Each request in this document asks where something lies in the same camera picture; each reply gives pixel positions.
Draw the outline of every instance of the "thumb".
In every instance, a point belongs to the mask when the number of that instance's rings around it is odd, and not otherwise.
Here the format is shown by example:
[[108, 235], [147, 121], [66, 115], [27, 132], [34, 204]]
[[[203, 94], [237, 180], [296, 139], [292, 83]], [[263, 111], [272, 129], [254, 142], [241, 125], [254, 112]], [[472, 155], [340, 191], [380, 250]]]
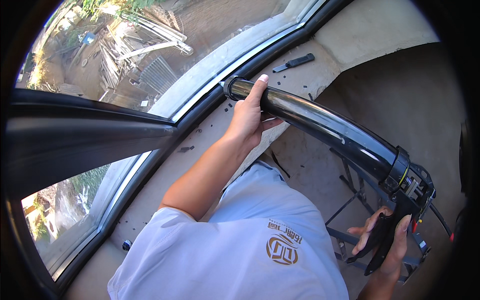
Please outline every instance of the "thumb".
[[262, 94], [264, 90], [267, 88], [268, 83], [268, 75], [262, 74], [250, 91], [250, 94], [245, 99], [245, 102], [252, 104], [252, 106], [259, 106], [260, 105], [260, 98], [262, 98]]
[[410, 224], [412, 215], [403, 217], [395, 228], [395, 237], [390, 247], [388, 255], [392, 255], [394, 259], [401, 261], [407, 252], [407, 229]]
[[412, 215], [403, 217], [395, 228], [395, 236], [380, 270], [384, 274], [400, 272], [403, 257], [407, 253], [407, 229]]

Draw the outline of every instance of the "corrugated metal sheet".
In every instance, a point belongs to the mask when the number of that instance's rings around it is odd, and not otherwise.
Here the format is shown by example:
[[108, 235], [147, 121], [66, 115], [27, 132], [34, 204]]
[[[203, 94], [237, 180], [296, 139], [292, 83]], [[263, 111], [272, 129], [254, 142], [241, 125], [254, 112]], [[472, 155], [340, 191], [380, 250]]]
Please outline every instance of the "corrugated metal sheet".
[[176, 81], [177, 77], [163, 57], [157, 57], [142, 73], [140, 82], [144, 82], [163, 95]]

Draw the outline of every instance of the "t-shirt sleeve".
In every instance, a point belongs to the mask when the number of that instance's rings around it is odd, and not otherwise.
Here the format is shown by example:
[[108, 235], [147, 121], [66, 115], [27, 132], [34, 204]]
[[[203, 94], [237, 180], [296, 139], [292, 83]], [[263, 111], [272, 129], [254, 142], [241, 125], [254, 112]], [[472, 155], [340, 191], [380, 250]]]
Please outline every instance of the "t-shirt sleeve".
[[144, 257], [167, 242], [186, 223], [196, 222], [181, 210], [163, 207], [153, 215], [133, 242], [132, 247], [107, 285], [110, 298], [118, 299], [119, 291], [129, 284], [134, 274], [142, 267]]

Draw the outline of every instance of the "spring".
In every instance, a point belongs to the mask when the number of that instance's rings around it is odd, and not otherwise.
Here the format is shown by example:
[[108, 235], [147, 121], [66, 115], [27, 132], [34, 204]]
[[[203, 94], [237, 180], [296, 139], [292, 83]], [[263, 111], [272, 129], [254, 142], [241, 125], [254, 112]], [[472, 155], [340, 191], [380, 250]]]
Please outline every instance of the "spring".
[[[405, 183], [405, 190], [406, 190], [412, 184], [412, 179], [409, 177], [405, 177], [404, 183]], [[415, 188], [414, 193], [417, 194], [418, 197], [423, 197], [423, 192], [419, 186]]]

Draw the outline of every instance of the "utility knife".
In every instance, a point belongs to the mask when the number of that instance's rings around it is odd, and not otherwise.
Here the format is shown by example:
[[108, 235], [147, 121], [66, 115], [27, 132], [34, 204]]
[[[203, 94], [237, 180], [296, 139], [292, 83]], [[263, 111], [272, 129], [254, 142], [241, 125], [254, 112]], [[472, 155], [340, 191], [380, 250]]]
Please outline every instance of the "utility knife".
[[283, 71], [283, 70], [288, 69], [288, 68], [293, 68], [293, 67], [296, 67], [296, 66], [300, 66], [300, 65], [302, 65], [306, 62], [312, 61], [314, 59], [315, 59], [315, 56], [313, 56], [313, 54], [309, 53], [309, 54], [307, 54], [305, 56], [302, 56], [302, 57], [299, 57], [297, 59], [289, 60], [286, 64], [283, 64], [281, 66], [273, 68], [273, 73], [277, 73], [277, 72]]

